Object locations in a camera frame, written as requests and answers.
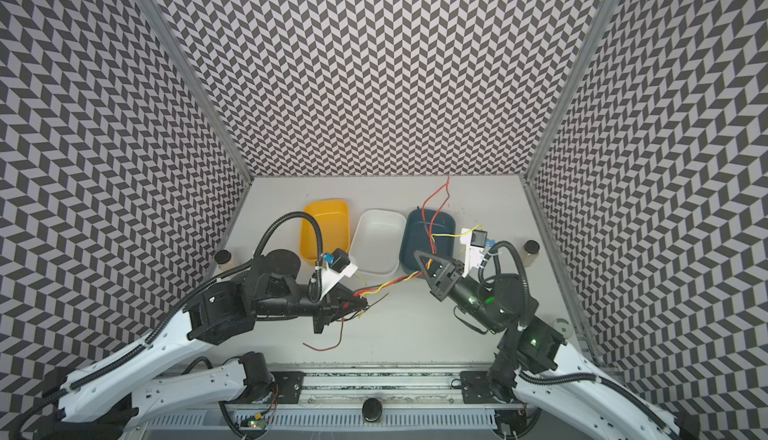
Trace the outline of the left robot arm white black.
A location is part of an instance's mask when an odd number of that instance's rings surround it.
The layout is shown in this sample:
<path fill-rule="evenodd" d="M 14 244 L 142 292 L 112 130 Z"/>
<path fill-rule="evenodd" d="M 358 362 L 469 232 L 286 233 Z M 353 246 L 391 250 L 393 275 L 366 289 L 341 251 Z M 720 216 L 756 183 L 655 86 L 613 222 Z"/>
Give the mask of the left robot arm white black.
<path fill-rule="evenodd" d="M 309 281 L 297 283 L 301 260 L 290 250 L 265 250 L 284 223 L 312 228 L 317 258 Z M 32 417 L 37 439 L 118 439 L 155 417 L 199 403 L 246 403 L 276 396 L 276 381 L 261 353 L 249 351 L 220 367 L 171 378 L 161 375 L 207 350 L 253 331 L 259 322 L 309 317 L 315 333 L 368 309 L 368 301 L 342 284 L 356 267 L 342 249 L 327 253 L 318 221 L 304 211 L 286 213 L 263 234 L 252 258 L 194 288 L 148 334 L 82 369 L 56 368 L 42 396 L 9 425 L 23 438 Z"/>

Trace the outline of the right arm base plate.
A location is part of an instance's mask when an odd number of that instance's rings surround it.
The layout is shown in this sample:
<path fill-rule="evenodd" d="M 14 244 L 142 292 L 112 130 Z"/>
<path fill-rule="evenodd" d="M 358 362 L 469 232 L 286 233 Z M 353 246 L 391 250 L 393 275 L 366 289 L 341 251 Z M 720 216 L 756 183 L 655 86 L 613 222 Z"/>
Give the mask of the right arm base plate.
<path fill-rule="evenodd" d="M 459 389 L 464 404 L 506 404 L 513 399 L 511 390 L 491 382 L 485 371 L 461 371 Z"/>

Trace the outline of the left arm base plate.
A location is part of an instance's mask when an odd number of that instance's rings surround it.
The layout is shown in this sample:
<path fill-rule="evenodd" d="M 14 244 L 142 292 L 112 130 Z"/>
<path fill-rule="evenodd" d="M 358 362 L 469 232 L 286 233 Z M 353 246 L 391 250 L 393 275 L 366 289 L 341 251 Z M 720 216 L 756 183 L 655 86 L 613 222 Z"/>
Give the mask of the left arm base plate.
<path fill-rule="evenodd" d="M 270 380 L 259 386 L 253 402 L 266 405 L 273 401 L 279 405 L 298 404 L 303 391 L 305 373 L 303 371 L 277 371 L 271 374 Z"/>

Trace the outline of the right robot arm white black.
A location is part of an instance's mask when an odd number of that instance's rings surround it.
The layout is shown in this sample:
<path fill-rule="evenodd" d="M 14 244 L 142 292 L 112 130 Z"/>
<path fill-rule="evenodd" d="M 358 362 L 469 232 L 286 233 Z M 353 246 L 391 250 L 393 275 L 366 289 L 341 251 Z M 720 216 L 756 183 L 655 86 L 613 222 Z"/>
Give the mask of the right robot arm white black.
<path fill-rule="evenodd" d="M 468 262 L 417 250 L 431 294 L 451 299 L 501 339 L 487 379 L 500 401 L 547 412 L 594 439 L 695 439 L 699 423 L 654 406 L 614 380 L 556 328 L 540 319 L 520 253 L 500 241 L 483 253 L 478 276 Z"/>

